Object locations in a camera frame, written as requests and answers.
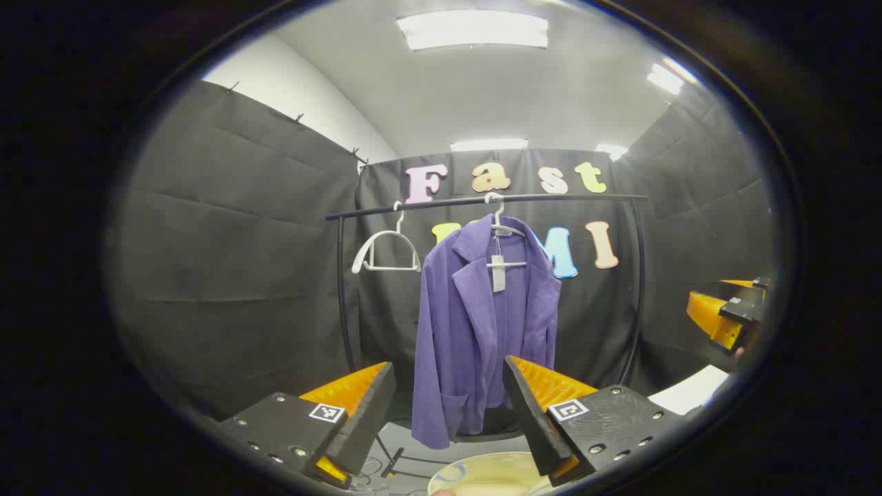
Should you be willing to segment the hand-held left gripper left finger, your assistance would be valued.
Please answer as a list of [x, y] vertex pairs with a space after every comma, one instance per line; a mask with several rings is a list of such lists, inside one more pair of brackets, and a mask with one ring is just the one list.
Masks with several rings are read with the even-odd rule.
[[347, 490], [387, 423], [395, 389], [393, 364], [378, 363], [300, 395], [270, 393], [218, 427], [255, 458]]

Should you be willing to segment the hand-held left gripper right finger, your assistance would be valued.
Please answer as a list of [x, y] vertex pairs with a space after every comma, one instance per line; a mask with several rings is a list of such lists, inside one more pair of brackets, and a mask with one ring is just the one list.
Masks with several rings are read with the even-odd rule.
[[596, 389], [514, 355], [504, 359], [503, 384], [533, 463], [552, 486], [620, 465], [683, 424], [683, 415], [626, 386]]

